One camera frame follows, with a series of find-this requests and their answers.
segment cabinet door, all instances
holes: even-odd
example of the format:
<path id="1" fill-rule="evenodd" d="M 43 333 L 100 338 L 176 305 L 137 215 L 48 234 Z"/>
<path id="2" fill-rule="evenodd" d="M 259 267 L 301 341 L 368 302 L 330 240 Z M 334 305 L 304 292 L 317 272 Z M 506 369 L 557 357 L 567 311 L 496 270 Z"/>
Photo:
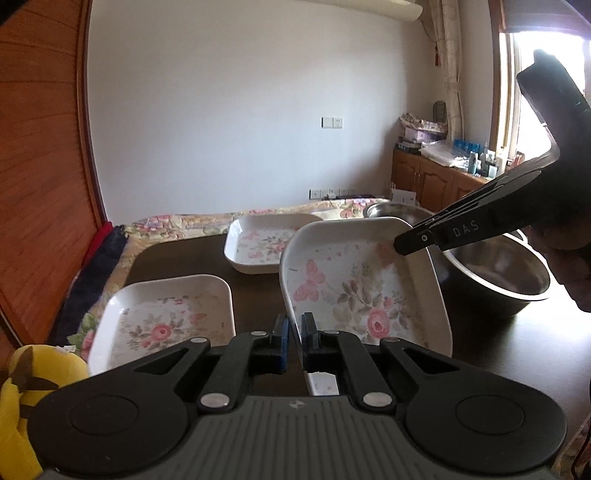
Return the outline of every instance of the cabinet door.
<path id="1" fill-rule="evenodd" d="M 417 185 L 417 199 L 421 207 L 439 212 L 446 206 L 452 189 L 453 174 L 452 168 L 442 167 L 426 158 L 421 160 Z"/>
<path id="2" fill-rule="evenodd" d="M 394 182 L 398 190 L 417 191 L 420 165 L 421 157 L 419 155 L 411 155 L 400 150 L 394 151 L 392 182 Z"/>
<path id="3" fill-rule="evenodd" d="M 465 173 L 462 173 L 461 171 L 455 171 L 453 176 L 452 189 L 450 191 L 450 196 L 446 201 L 445 206 L 457 202 L 464 195 L 473 192 L 478 187 L 484 184 L 485 181 L 483 179 L 471 177 Z"/>

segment white ceramic dish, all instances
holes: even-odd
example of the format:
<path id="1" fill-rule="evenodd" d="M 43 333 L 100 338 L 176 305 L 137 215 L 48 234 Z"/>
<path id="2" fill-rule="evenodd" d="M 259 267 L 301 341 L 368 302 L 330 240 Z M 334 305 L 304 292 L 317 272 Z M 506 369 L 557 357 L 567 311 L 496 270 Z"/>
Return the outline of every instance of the white ceramic dish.
<path id="1" fill-rule="evenodd" d="M 345 330 L 376 345 L 397 336 L 451 356 L 452 331 L 429 253 L 403 257 L 393 247 L 394 238 L 410 228 L 392 217 L 302 227 L 280 268 L 283 298 L 298 334 L 301 314 L 312 312 L 318 330 Z M 333 376 L 309 377 L 312 394 L 338 392 Z"/>
<path id="2" fill-rule="evenodd" d="M 277 273 L 290 238 L 304 225 L 319 221 L 322 218 L 306 213 L 246 215 L 231 223 L 223 253 L 239 272 Z"/>
<path id="3" fill-rule="evenodd" d="M 225 345 L 236 335 L 229 285 L 191 275 L 128 285 L 105 309 L 88 357 L 91 375 L 195 336 Z"/>

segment human hand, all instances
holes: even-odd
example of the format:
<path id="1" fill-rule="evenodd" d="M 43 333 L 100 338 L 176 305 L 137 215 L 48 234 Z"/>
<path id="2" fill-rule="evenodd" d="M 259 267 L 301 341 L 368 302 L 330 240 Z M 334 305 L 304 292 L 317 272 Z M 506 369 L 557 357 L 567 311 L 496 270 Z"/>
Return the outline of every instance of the human hand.
<path id="1" fill-rule="evenodd" d="M 580 310 L 591 312 L 591 269 L 580 252 L 591 244 L 591 216 L 565 225 L 524 229 L 532 248 L 540 252 L 558 283 L 564 285 Z"/>

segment metal mixing bowl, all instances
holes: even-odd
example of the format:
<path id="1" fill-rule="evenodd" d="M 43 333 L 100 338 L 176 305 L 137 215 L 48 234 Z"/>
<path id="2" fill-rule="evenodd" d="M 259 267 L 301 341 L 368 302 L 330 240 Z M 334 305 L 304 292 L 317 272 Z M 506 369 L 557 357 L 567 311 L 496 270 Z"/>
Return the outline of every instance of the metal mixing bowl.
<path id="1" fill-rule="evenodd" d="M 363 210 L 364 217 L 394 216 L 411 225 L 431 215 L 424 208 L 399 203 L 375 203 Z M 548 267 L 519 230 L 446 252 L 434 245 L 428 250 L 441 290 L 488 313 L 512 316 L 529 302 L 548 297 Z"/>
<path id="2" fill-rule="evenodd" d="M 401 218 L 411 225 L 416 225 L 428 219 L 432 212 L 422 207 L 404 205 L 402 203 L 374 203 L 363 209 L 363 216 L 369 217 L 396 217 Z"/>
<path id="3" fill-rule="evenodd" d="M 529 302 L 548 298 L 550 272 L 543 257 L 506 233 L 443 252 L 454 268 L 440 278 L 498 316 L 512 316 Z"/>

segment air conditioner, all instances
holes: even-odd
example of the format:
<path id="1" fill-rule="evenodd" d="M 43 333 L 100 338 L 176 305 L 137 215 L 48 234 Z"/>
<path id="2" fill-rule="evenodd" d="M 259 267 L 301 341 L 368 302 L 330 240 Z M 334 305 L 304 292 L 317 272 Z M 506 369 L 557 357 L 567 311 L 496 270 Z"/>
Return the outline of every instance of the air conditioner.
<path id="1" fill-rule="evenodd" d="M 369 12 L 376 15 L 413 22 L 423 11 L 415 0 L 306 0 L 317 4 L 334 5 Z"/>

